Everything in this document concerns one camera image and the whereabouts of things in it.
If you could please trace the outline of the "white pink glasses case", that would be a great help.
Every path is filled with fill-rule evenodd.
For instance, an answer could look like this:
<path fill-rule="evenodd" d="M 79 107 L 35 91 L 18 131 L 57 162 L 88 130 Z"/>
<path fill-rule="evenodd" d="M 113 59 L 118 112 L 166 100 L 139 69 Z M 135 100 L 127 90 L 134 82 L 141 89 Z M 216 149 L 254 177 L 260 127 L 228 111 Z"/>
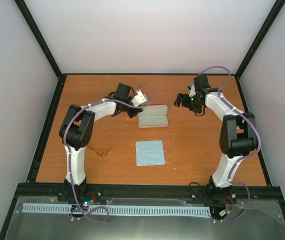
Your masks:
<path fill-rule="evenodd" d="M 168 106 L 149 105 L 138 114 L 138 127 L 139 128 L 164 128 L 169 125 Z"/>

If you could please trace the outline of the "orange transparent sunglasses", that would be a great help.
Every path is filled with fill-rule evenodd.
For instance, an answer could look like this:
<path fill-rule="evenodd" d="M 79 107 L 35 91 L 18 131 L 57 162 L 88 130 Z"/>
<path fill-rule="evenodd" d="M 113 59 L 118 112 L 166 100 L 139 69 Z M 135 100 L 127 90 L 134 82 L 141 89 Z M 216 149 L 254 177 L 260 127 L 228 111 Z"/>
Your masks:
<path fill-rule="evenodd" d="M 92 133 L 87 148 L 101 158 L 105 158 L 115 146 L 119 134 L 112 131 L 107 124 L 99 124 Z"/>

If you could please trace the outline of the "light blue cleaning cloth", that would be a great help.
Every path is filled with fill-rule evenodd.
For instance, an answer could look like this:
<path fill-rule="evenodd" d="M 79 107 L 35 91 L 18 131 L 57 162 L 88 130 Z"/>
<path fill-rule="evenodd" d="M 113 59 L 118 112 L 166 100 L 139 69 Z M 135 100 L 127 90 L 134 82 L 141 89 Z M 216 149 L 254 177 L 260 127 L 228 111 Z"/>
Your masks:
<path fill-rule="evenodd" d="M 138 167 L 161 166 L 165 164 L 165 153 L 161 140 L 137 141 L 135 143 L 136 165 Z"/>

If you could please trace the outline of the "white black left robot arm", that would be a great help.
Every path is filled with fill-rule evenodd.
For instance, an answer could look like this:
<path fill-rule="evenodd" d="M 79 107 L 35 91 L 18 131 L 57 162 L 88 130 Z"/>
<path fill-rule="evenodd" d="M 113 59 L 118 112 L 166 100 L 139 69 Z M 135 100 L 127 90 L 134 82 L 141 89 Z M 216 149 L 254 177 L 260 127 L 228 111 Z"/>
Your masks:
<path fill-rule="evenodd" d="M 117 116 L 125 112 L 130 118 L 149 107 L 149 100 L 141 87 L 153 87 L 145 83 L 134 90 L 131 86 L 119 83 L 115 91 L 101 100 L 87 105 L 70 105 L 59 130 L 66 151 L 67 171 L 64 185 L 75 201 L 82 201 L 87 195 L 85 173 L 85 151 L 93 134 L 94 123 L 107 116 Z"/>

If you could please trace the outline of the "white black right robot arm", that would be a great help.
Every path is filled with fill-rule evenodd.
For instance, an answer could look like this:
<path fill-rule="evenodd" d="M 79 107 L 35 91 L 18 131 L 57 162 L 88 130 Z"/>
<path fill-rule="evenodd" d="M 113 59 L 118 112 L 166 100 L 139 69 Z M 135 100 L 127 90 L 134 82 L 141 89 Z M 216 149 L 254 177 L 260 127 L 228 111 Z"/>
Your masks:
<path fill-rule="evenodd" d="M 206 75 L 198 75 L 188 85 L 189 93 L 179 93 L 174 105 L 185 107 L 201 117 L 206 109 L 221 120 L 219 147 L 222 152 L 218 167 L 209 178 L 206 197 L 219 203 L 231 196 L 233 178 L 242 161 L 250 153 L 258 153 L 261 139 L 256 129 L 255 116 L 243 112 L 229 102 L 217 87 L 211 87 Z"/>

